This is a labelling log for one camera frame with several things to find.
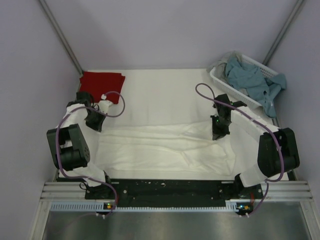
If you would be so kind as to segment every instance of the teal garment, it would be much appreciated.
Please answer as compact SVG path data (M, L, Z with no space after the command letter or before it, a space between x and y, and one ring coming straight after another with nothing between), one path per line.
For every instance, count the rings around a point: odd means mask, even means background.
M237 58L232 57L226 64L225 75L234 89L246 89L249 97L263 106L266 115L270 118L276 117L273 100L281 90L287 88L284 74L264 77L260 67L239 62Z

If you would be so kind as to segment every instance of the laundry basket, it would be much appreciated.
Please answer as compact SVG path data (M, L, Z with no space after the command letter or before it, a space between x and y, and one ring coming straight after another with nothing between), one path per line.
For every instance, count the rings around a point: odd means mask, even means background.
M252 58L242 55L242 61L247 64L256 65L261 69L262 74L267 78L272 78L275 75L278 75L276 71L273 71L272 69L268 68L267 66L253 60ZM216 68L214 67L210 71L210 76L213 80L213 84L220 89L221 91L225 92L229 96L237 99L238 101L242 101L243 103L247 104L247 106L250 109L256 109L257 107L260 107L261 104L257 101L251 99L249 96L244 95L243 93L239 92L238 90L234 89L232 86L226 84L222 80L218 79L214 76Z

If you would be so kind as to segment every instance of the red cloth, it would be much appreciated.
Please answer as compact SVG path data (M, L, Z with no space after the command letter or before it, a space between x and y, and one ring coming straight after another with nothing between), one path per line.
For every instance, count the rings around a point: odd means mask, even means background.
M98 103L102 94L110 91L121 93L125 78L121 73L85 71L83 77L80 78L81 87L79 92L90 93L94 98L94 102ZM115 93L109 94L106 99L114 104L119 103L119 95Z

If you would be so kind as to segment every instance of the white wall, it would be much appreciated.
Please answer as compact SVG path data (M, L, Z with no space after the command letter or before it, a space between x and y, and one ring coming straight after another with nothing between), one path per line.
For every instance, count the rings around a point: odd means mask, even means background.
M36 0L2 0L0 34L0 239L22 240L53 176L46 131L79 75Z
M320 209L320 1L308 0L279 47L270 67L285 73L287 90L277 103L282 127L295 132L298 174L308 180Z
M47 0L85 70L262 61L296 0Z

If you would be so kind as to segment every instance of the gray cloth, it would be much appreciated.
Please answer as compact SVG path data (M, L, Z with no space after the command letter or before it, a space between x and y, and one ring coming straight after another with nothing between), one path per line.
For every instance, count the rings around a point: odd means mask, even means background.
M218 61L215 61L214 63L212 63L206 69L206 71L208 73L210 73L211 70L215 67L213 75L216 78L218 78L219 80L223 81L225 84L230 85L230 83L228 82L228 78L227 78L227 76L225 74L226 66L227 66L227 63L228 63L230 58L236 58L240 63L242 62L242 54L240 52L238 52L238 51L232 51L232 52L228 52L227 54L225 54ZM242 94L248 96L248 93L247 93L245 88L241 88L238 91L241 92Z
M234 89L246 89L249 97L263 106L266 115L270 118L276 117L273 99L281 90L287 88L284 74L267 78L262 74L260 67L231 57L225 66L225 75Z

